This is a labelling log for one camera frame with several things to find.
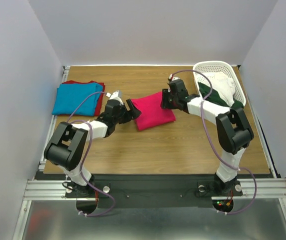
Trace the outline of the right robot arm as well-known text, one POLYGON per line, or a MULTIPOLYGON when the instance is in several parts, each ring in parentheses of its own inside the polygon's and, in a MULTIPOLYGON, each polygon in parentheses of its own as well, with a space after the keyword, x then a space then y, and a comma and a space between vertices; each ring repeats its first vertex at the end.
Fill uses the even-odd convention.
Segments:
POLYGON ((162 90, 161 107, 201 117, 208 142, 220 161, 214 175, 213 189, 216 194, 225 195, 237 180, 242 155, 253 140, 254 133, 243 108, 230 108, 208 101, 212 92, 213 88, 210 87, 204 97, 189 94, 182 79, 169 79, 168 89, 162 90), (214 147, 206 120, 216 126, 221 154, 214 147))

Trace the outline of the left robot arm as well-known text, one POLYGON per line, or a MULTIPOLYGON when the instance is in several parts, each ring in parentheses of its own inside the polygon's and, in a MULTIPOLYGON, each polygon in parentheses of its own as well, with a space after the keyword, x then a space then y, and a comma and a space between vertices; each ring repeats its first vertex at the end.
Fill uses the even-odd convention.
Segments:
POLYGON ((90 182, 92 174, 81 166, 85 145, 94 139, 109 137, 116 125, 128 123, 142 114, 130 99, 126 103, 129 108, 118 99, 109 99, 96 120, 77 124, 60 122, 45 147, 44 158, 59 166, 83 197, 94 193, 94 184, 90 182))

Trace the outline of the pink t-shirt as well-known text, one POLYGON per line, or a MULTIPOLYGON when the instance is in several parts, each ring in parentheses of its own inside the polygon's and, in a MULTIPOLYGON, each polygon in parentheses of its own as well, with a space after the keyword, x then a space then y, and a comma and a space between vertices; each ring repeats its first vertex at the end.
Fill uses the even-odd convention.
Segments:
POLYGON ((176 117, 171 109, 161 108, 161 91, 142 98, 131 99, 131 101, 141 112, 140 116, 135 119, 139 131, 176 121, 176 117))

